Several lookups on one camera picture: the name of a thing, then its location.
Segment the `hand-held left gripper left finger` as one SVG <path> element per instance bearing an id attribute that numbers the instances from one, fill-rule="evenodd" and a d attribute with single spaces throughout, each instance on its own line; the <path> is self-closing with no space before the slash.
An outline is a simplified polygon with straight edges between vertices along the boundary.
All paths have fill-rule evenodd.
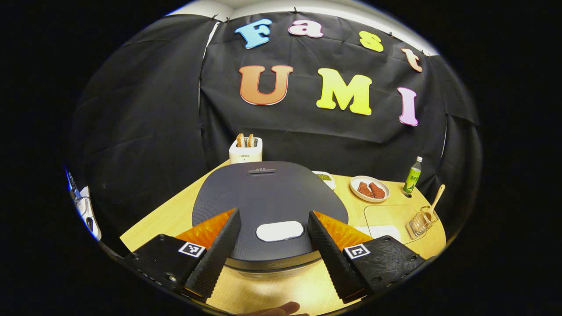
<path id="1" fill-rule="evenodd" d="M 240 212 L 233 208 L 176 237 L 159 234 L 124 261 L 170 292 L 205 301 L 212 296 L 240 228 Z"/>

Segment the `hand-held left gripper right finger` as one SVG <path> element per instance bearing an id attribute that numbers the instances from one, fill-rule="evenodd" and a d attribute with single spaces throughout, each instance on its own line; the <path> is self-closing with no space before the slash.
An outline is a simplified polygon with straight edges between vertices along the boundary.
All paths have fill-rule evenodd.
<path id="1" fill-rule="evenodd" d="M 344 303 L 388 291 L 426 261 L 392 236 L 373 239 L 321 212 L 309 213 L 307 230 Z"/>

